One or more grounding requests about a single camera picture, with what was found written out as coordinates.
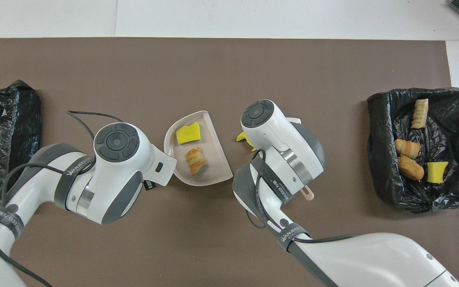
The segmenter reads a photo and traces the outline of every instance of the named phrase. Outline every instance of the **black trash bag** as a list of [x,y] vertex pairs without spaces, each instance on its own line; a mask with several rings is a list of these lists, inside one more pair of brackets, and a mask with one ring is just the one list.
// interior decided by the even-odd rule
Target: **black trash bag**
[[[428,98],[426,129],[411,129],[416,100]],[[396,89],[367,100],[370,119],[368,161],[379,198],[400,209],[425,212],[459,208],[459,89]],[[394,140],[419,142],[414,159],[424,168],[421,181],[398,170]],[[426,163],[448,161],[444,182],[428,183]]]
[[[36,91],[18,80],[0,89],[0,182],[40,147],[42,116]],[[11,186],[18,178],[14,176]]]

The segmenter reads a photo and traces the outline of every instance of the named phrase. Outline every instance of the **pastry roll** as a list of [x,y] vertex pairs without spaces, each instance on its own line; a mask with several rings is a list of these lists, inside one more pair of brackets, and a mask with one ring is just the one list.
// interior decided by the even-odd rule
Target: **pastry roll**
[[207,164],[202,151],[203,150],[199,147],[195,147],[194,149],[191,149],[185,156],[187,162],[189,163],[189,167],[191,168],[192,177],[196,177],[199,169],[202,168],[203,165]]
[[394,141],[396,145],[396,151],[404,156],[409,158],[416,158],[419,155],[419,150],[421,149],[421,144],[418,142],[410,142],[408,140],[397,139]]
[[414,115],[412,117],[412,128],[420,129],[426,127],[426,119],[428,119],[428,99],[416,100]]

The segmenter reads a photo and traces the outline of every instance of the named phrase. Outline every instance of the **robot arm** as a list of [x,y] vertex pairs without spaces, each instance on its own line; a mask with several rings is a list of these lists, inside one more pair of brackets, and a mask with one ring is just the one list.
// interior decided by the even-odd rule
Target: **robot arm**
[[319,281],[330,287],[459,287],[426,250],[404,236],[374,233],[313,240],[281,206],[324,170],[319,141],[306,127],[289,122],[270,100],[250,105],[241,124],[261,152],[235,173],[235,196]]
[[[100,224],[124,216],[137,198],[144,180],[166,185],[176,160],[152,145],[137,127],[117,122],[103,127],[95,136],[93,158],[60,143],[40,149],[10,189],[11,200],[0,206],[0,249],[10,249],[38,206],[47,201]],[[13,267],[0,258],[0,286],[24,286]]]

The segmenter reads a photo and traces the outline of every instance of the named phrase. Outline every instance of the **brown table mat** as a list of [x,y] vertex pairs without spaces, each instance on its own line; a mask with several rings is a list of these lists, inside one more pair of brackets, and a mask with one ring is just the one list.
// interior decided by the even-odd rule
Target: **brown table mat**
[[[375,194],[366,154],[366,98],[450,86],[444,42],[0,39],[0,88],[18,79],[42,98],[42,145],[67,142],[93,155],[86,131],[65,114],[73,109],[118,116],[162,149],[170,125],[204,109],[233,172],[252,155],[235,142],[241,113],[273,100],[317,135],[328,162],[310,184],[315,200],[297,195],[283,207],[290,218],[315,238],[410,237],[459,280],[459,210],[415,215],[389,207]],[[108,123],[83,118],[94,130]],[[320,286],[268,231],[249,223],[231,180],[190,187],[173,176],[167,187],[143,190],[129,214],[107,226],[44,204],[12,257],[62,287]]]

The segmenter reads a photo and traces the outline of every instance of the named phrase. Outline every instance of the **bread roll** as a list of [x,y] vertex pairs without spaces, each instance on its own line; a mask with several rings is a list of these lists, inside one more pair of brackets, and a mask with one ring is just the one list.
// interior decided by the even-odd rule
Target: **bread roll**
[[413,159],[404,155],[398,158],[399,171],[411,180],[421,180],[424,176],[424,169]]
[[192,177],[196,177],[199,169],[202,168],[203,165],[207,164],[202,153],[202,149],[199,147],[191,149],[185,157],[187,159],[187,163],[189,163],[189,167],[191,168]]

